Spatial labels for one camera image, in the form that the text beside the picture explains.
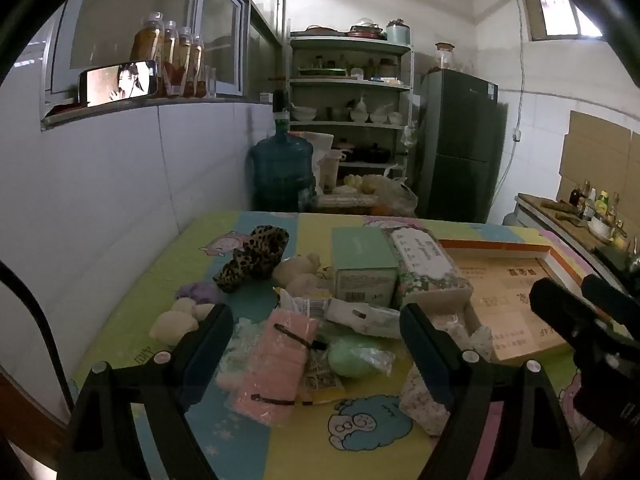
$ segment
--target mint green box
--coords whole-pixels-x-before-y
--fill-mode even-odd
[[[331,233],[334,298],[389,306],[398,260],[377,227],[335,227]]]

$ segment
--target blue water bottle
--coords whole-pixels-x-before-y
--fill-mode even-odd
[[[261,140],[250,151],[254,164],[254,209],[309,211],[315,196],[313,146],[289,133],[289,111],[283,90],[273,94],[273,119],[276,134]]]

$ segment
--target smartphone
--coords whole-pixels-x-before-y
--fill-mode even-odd
[[[78,76],[78,102],[97,106],[158,93],[155,61],[131,61],[85,70]]]

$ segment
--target refrigerator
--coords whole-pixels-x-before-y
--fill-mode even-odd
[[[419,93],[417,216],[486,222],[504,142],[497,85],[442,69],[424,77]]]

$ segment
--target colorful tablecloth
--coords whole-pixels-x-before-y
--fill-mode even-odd
[[[76,370],[82,385],[91,365],[107,361],[113,367],[146,362],[166,347],[148,336],[156,317],[169,310],[183,284],[210,280],[230,260],[242,235],[257,225],[286,229],[290,241],[284,257],[315,252],[322,266],[331,265],[331,230],[337,226],[393,226],[395,222],[429,228],[440,239],[492,240],[526,244],[552,242],[537,231],[493,224],[461,224],[420,219],[320,214],[219,212],[206,214],[177,237],[140,276],[114,309]],[[579,275],[586,274],[578,256],[556,247]],[[266,319],[276,305],[273,282],[242,286],[228,295],[234,317]],[[415,480],[433,445],[426,433],[398,409],[398,394],[412,361],[401,342],[391,377],[345,380],[347,398],[319,406],[297,406],[290,424],[267,428],[225,407],[228,394],[211,381],[206,394],[186,414],[191,430],[220,480]],[[542,361],[556,391],[564,400],[577,387],[571,354]],[[134,410],[136,429],[154,479],[166,478],[141,408]],[[356,414],[375,421],[373,431],[357,438],[351,424]]]

